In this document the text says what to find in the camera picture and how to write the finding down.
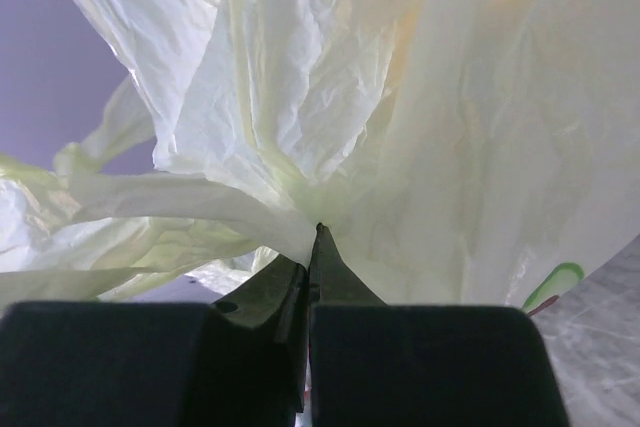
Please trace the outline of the pale green plastic bag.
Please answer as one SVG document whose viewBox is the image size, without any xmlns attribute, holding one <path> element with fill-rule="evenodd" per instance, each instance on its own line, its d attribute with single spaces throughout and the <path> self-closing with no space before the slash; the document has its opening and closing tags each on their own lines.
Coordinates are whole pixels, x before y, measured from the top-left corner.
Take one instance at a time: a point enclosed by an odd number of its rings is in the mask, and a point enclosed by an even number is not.
<svg viewBox="0 0 640 427">
<path fill-rule="evenodd" d="M 1 160 L 1 301 L 311 257 L 390 303 L 566 292 L 639 232 L 639 0 L 74 0 L 128 69 Z"/>
</svg>

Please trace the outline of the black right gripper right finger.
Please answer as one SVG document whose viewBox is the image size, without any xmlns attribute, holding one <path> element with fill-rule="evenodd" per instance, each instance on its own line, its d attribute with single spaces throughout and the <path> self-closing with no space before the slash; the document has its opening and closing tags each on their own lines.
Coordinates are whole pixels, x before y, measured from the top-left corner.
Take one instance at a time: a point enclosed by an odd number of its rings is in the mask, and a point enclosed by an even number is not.
<svg viewBox="0 0 640 427">
<path fill-rule="evenodd" d="M 495 306 L 388 305 L 316 228 L 310 274 L 316 426 L 566 426 L 530 317 Z"/>
</svg>

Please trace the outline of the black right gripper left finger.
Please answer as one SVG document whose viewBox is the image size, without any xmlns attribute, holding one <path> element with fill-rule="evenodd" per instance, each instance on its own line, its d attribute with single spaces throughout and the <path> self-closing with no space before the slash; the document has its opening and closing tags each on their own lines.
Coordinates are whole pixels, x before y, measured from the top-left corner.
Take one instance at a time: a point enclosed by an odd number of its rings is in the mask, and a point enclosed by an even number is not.
<svg viewBox="0 0 640 427">
<path fill-rule="evenodd" d="M 1 318 L 5 426 L 291 426 L 308 274 L 278 257 L 211 304 L 20 302 Z"/>
</svg>

